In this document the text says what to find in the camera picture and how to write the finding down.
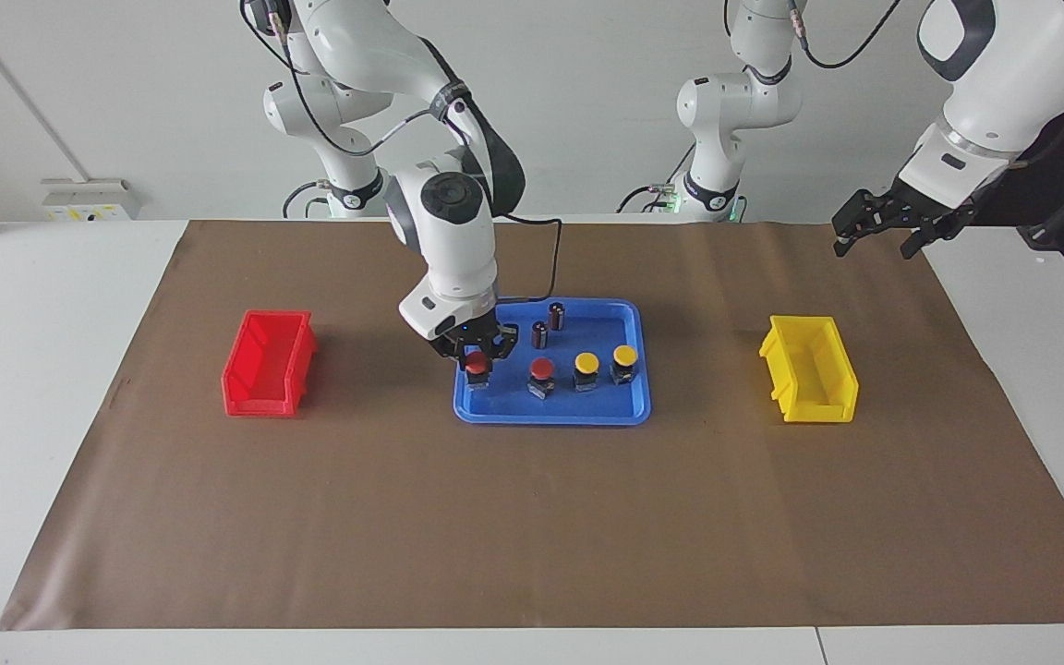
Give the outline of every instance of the yellow button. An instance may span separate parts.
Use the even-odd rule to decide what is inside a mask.
[[[594,353],[578,353],[578,359],[573,361],[573,367],[582,375],[596,375],[599,365],[599,358]]]
[[[624,345],[613,350],[613,361],[624,367],[633,367],[634,363],[638,362],[638,352],[634,347]]]

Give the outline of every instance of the brown mat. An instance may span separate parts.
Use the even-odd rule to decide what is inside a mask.
[[[547,228],[500,228],[510,292]],[[830,228],[566,228],[559,294],[629,298],[654,415],[469,426],[383,223],[192,222],[0,621],[73,627],[1064,622],[1064,501],[928,263]],[[246,309],[312,309],[298,420],[233,420]],[[784,425],[771,314],[835,315],[858,419]]]

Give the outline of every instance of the red button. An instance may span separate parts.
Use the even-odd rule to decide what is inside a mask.
[[[469,375],[485,375],[491,369],[491,363],[486,361],[486,353],[470,352],[465,354],[465,370]]]
[[[553,369],[552,361],[546,358],[537,358],[532,361],[529,372],[532,373],[532,378],[536,379],[537,382],[546,382],[546,380],[552,379]]]

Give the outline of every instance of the blue tray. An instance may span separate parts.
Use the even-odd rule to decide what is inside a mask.
[[[532,325],[549,320],[549,302],[565,305],[564,330],[549,330],[549,346],[532,348]],[[519,345],[506,360],[495,362],[491,383],[470,390],[461,369],[454,378],[454,413],[462,420],[482,425],[569,425],[630,427],[651,414],[647,382],[647,354],[638,309],[626,300],[556,298],[544,303],[501,304],[499,321],[520,328]],[[630,383],[616,386],[610,378],[613,349],[632,346],[638,365]],[[598,387],[587,393],[573,388],[573,359],[593,352],[602,361]],[[529,365],[548,358],[556,366],[556,390],[541,400],[529,393]]]

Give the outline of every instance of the white table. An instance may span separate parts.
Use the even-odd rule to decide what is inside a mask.
[[[0,611],[183,228],[0,225]],[[1027,251],[1012,231],[983,228],[928,256],[1064,495],[1064,261]],[[811,665],[824,653],[832,665],[1048,664],[1064,662],[1064,627],[0,633],[0,662],[62,664],[109,654],[104,661]]]

